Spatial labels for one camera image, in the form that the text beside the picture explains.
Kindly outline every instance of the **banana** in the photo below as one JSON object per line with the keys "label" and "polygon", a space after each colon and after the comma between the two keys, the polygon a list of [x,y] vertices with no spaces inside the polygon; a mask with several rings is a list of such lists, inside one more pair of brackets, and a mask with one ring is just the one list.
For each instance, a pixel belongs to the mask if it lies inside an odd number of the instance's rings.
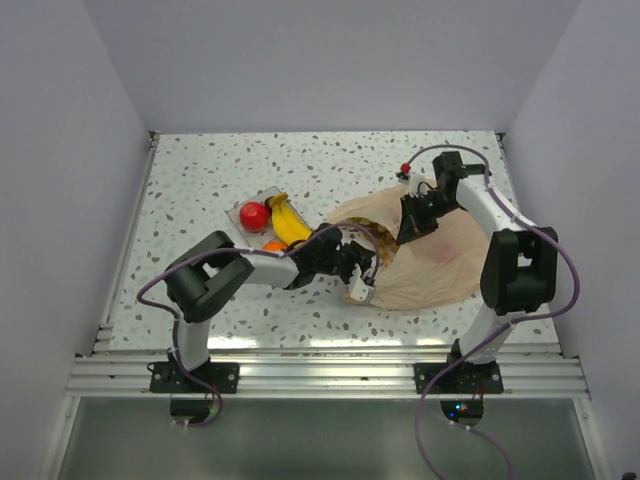
{"label": "banana", "polygon": [[271,222],[278,238],[287,245],[311,236],[311,230],[304,225],[289,206],[286,193],[281,193],[269,199],[271,207]]}

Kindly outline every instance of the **plastic bag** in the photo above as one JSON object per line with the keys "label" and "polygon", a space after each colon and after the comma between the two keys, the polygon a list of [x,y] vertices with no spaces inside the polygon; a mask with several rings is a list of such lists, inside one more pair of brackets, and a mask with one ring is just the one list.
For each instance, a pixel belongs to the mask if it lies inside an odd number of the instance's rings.
{"label": "plastic bag", "polygon": [[[328,221],[364,218],[395,238],[402,218],[400,198],[407,192],[406,185],[398,185],[343,202]],[[438,225],[432,234],[391,254],[390,265],[376,277],[371,304],[386,310],[417,310],[459,302],[478,290],[489,245],[484,233],[464,210],[439,218]]]}

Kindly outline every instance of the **black mounting bracket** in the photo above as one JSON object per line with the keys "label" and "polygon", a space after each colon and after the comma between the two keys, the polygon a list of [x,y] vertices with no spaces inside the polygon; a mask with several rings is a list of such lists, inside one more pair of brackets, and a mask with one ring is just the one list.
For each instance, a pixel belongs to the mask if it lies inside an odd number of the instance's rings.
{"label": "black mounting bracket", "polygon": [[[206,388],[186,379],[173,359],[150,363],[147,370],[151,372],[151,393],[210,393]],[[238,389],[240,364],[207,362],[190,373],[198,380],[213,385],[218,392],[232,394]]]}
{"label": "black mounting bracket", "polygon": [[[461,356],[459,342],[456,340],[451,349],[451,353],[447,355],[446,363],[414,364],[413,371],[416,392],[422,394],[431,379],[444,368],[457,361]],[[474,393],[480,392],[483,394],[499,394],[504,392],[500,366],[496,362],[479,365],[468,362],[463,363],[458,368],[455,368],[440,378],[429,393],[460,393],[473,395]]]}

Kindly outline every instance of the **speckled countertop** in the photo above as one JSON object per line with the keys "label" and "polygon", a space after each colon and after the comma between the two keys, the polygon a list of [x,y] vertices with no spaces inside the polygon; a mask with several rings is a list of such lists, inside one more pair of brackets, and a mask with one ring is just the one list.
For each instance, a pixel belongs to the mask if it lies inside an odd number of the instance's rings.
{"label": "speckled countertop", "polygon": [[[111,314],[109,349],[162,350],[171,317],[138,305],[137,290],[214,230],[241,237],[225,211],[277,186],[315,227],[340,202],[397,184],[399,165],[422,146],[460,143],[483,151],[497,186],[513,191],[493,132],[333,132],[161,135],[125,279]],[[425,155],[430,166],[434,155]],[[214,318],[210,348],[451,344],[481,299],[415,312],[343,302],[344,286],[323,276],[302,290],[246,285]],[[161,286],[149,298],[167,301]],[[551,321],[519,325],[507,343],[556,343]]]}

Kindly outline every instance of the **purple cable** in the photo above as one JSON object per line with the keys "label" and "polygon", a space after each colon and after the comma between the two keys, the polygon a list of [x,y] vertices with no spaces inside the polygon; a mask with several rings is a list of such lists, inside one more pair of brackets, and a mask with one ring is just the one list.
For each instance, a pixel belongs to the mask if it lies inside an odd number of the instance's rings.
{"label": "purple cable", "polygon": [[[573,306],[576,304],[576,302],[578,301],[578,297],[580,296],[580,277],[578,276],[578,270],[576,269],[576,266],[573,263],[573,260],[571,260],[571,257],[569,257],[569,254],[567,253],[567,251],[560,244],[558,244],[558,242],[556,242],[549,235],[542,232],[540,229],[536,228],[535,226],[529,225],[526,222],[522,221],[517,215],[515,215],[515,212],[511,211],[511,209],[509,209],[509,207],[507,207],[507,205],[500,199],[500,196],[496,193],[496,191],[493,189],[493,187],[490,185],[490,182],[489,182],[489,177],[491,176],[491,172],[489,169],[489,160],[481,152],[464,145],[453,145],[453,144],[452,145],[448,145],[448,144],[430,145],[428,147],[424,147],[418,150],[415,154],[413,154],[413,156],[408,160],[407,163],[411,164],[416,158],[418,158],[419,155],[425,152],[428,152],[429,150],[435,150],[439,148],[453,148],[457,150],[463,150],[465,152],[469,152],[475,155],[476,157],[480,158],[480,160],[482,160],[482,162],[485,164],[484,183],[485,183],[485,186],[487,187],[487,191],[489,192],[489,195],[491,196],[491,198],[496,202],[498,207],[500,207],[500,209],[513,220],[514,223],[516,223],[517,225],[519,225],[520,227],[526,230],[533,232],[542,240],[544,240],[545,242],[550,244],[553,248],[555,248],[558,251],[558,253],[562,256],[564,261],[567,263],[567,266],[569,267],[569,271],[571,272],[571,276],[573,278],[573,295],[569,300],[569,303],[567,303],[564,307],[560,308],[559,310],[556,310],[555,312],[519,317],[512,320],[510,323],[504,324],[497,331],[489,335],[489,337],[487,337],[485,340],[483,340],[474,348],[472,348],[466,355],[463,355],[457,361],[455,361],[448,367],[443,368],[441,371],[439,371],[437,375],[433,377],[431,381],[427,384],[427,387],[422,392],[422,395],[420,395],[420,399],[418,400],[418,407],[416,408],[416,415],[414,419],[415,438],[416,438],[416,443],[418,445],[418,450],[420,450],[420,454],[422,455],[422,458],[427,463],[431,471],[440,480],[446,480],[444,474],[436,467],[436,465],[433,463],[433,460],[431,460],[431,458],[427,454],[427,451],[425,450],[424,445],[422,444],[422,440],[420,439],[420,417],[422,414],[422,409],[424,407],[427,394],[431,391],[431,389],[438,382],[438,380],[440,380],[444,375],[446,375],[451,370],[457,368],[460,364],[464,363],[469,357],[471,357],[477,351],[481,350],[482,348],[487,346],[489,343],[491,343],[493,340],[495,340],[500,335],[502,335],[504,332],[506,332],[509,328],[511,328],[512,325],[517,325],[518,323],[528,322],[531,320],[543,320],[545,318],[557,317],[571,310]],[[492,443],[500,451],[505,461],[507,462],[507,478],[509,480],[513,480],[513,464],[511,463],[511,460],[509,459],[509,456],[507,455],[507,452],[504,449],[504,447],[502,447],[502,445],[500,445],[496,440],[494,440],[493,438],[491,438],[489,435],[485,433],[482,433],[475,429],[472,429],[471,431],[476,435],[479,435],[480,437]]]}
{"label": "purple cable", "polygon": [[222,405],[223,405],[222,395],[220,395],[220,392],[218,392],[218,390],[213,385],[209,385],[208,383],[203,382],[202,380],[200,380],[200,379],[194,377],[193,375],[191,375],[189,373],[189,371],[185,368],[184,364],[182,363],[182,359],[180,358],[180,351],[178,349],[178,321],[180,320],[180,314],[178,313],[178,311],[176,309],[174,309],[173,307],[171,307],[169,305],[166,305],[164,303],[159,303],[159,302],[154,302],[152,300],[147,300],[147,299],[144,298],[144,295],[149,290],[151,290],[151,288],[156,286],[161,281],[165,280],[167,277],[173,275],[178,270],[180,270],[180,269],[182,269],[182,268],[184,268],[184,267],[186,267],[188,265],[192,265],[194,263],[198,263],[198,262],[200,262],[202,260],[205,260],[207,258],[211,258],[211,257],[213,257],[215,255],[220,255],[220,254],[223,254],[223,253],[241,253],[241,254],[262,255],[264,257],[272,257],[272,258],[291,257],[296,251],[300,250],[301,248],[304,248],[306,245],[309,244],[309,242],[311,242],[312,240],[317,238],[319,235],[322,235],[326,231],[331,230],[333,228],[340,228],[340,227],[352,227],[352,228],[356,228],[356,229],[362,231],[367,236],[369,241],[373,244],[373,248],[374,248],[374,251],[375,251],[375,257],[376,257],[376,263],[375,263],[375,265],[373,267],[373,271],[371,273],[371,278],[375,278],[376,274],[378,273],[378,269],[380,268],[380,248],[378,247],[378,243],[376,242],[373,234],[369,230],[367,230],[365,227],[363,227],[362,225],[358,225],[357,223],[353,223],[353,222],[337,222],[337,223],[334,223],[332,225],[327,225],[326,227],[321,228],[317,232],[314,232],[313,235],[311,235],[307,240],[305,240],[303,243],[298,245],[296,248],[286,252],[284,255],[281,255],[281,254],[275,253],[275,252],[268,252],[268,251],[265,251],[265,250],[254,250],[254,249],[249,249],[249,248],[217,248],[217,249],[214,249],[214,250],[209,250],[207,252],[200,253],[200,254],[195,255],[195,256],[193,256],[191,258],[188,258],[187,260],[184,260],[183,262],[180,262],[180,263],[174,265],[171,268],[168,268],[167,270],[165,270],[164,272],[162,272],[161,274],[159,274],[158,276],[154,277],[152,280],[147,282],[140,289],[140,291],[136,295],[136,300],[138,302],[140,302],[143,305],[147,305],[149,307],[154,307],[154,308],[159,308],[159,309],[165,310],[165,311],[169,312],[171,315],[173,315],[174,326],[173,326],[173,330],[172,330],[172,334],[171,334],[172,343],[173,343],[173,352],[172,352],[172,354],[173,354],[173,358],[175,358],[175,360],[176,360],[176,364],[178,365],[178,368],[180,369],[180,373],[182,373],[182,375],[187,380],[189,380],[189,381],[191,381],[191,382],[193,382],[193,383],[195,383],[197,385],[200,385],[203,388],[206,388],[215,397],[218,398],[219,406],[218,406],[217,412],[214,415],[210,415],[202,423],[194,423],[194,424],[186,423],[186,425],[188,425],[189,427],[204,427],[206,425],[209,425],[213,421],[215,421],[220,416],[220,413],[222,412]]}

